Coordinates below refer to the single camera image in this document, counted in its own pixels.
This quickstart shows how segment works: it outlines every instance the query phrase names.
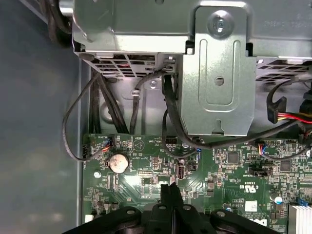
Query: sticker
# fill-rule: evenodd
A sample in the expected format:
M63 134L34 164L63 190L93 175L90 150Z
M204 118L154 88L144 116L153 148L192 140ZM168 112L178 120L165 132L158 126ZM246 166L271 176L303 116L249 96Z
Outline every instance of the sticker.
M246 212L257 212L258 202L257 201L245 201Z
M251 220L251 221L253 221L255 223L258 223L258 224L260 224L262 226L265 226L265 227L267 227L267 225L268 225L268 220L267 219L259 220L259 219L252 219L252 218L250 218L249 220Z
M90 222L93 220L93 215L92 214L86 214L84 216L84 222L87 223L87 222Z

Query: red wire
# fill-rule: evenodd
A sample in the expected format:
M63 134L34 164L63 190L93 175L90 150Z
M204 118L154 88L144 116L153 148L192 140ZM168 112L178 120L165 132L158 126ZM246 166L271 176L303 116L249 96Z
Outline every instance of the red wire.
M292 119L297 119L297 120L299 120L301 122L304 122L304 123L312 123L312 121L305 120L303 118L300 118L300 117L297 117L297 116L293 116L293 115L289 115L289 114L278 114L278 117L292 118Z

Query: screw hole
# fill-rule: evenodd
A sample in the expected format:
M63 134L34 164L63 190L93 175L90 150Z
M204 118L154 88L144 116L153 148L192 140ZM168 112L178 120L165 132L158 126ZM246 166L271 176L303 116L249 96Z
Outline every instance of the screw hole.
M214 83L215 83L215 85L217 85L217 86L221 86L222 84L224 84L224 78L222 78L222 77L217 77L217 78L214 79Z
M156 4L162 5L164 3L164 0L155 0Z

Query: white label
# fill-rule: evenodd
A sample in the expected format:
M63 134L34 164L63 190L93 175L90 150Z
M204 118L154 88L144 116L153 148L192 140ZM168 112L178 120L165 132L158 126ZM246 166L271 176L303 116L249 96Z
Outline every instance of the white label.
M258 202L257 201L245 201L246 212L257 212Z
M240 185L240 189L245 189L245 193L251 193L254 194L257 192L257 189L259 188L258 185Z
M252 218L250 218L249 220L251 220L251 221L253 221L255 223L258 223L258 224L260 224L262 226L265 226L265 227L267 227L267 225L268 225L268 221L266 219L259 220L259 219L252 219Z
M87 222L90 222L93 220L93 215L92 214L86 214L84 216L84 222L87 223Z

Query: yellow wire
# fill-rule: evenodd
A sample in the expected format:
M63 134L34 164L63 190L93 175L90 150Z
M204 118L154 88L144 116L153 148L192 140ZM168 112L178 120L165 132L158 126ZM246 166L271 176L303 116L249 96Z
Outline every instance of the yellow wire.
M306 117L312 117L312 115L309 115L309 114L305 114L305 113L299 113L300 115L302 115L302 116L306 116Z
M297 114L312 118L312 115L309 115L309 114L305 114L305 113L297 113Z

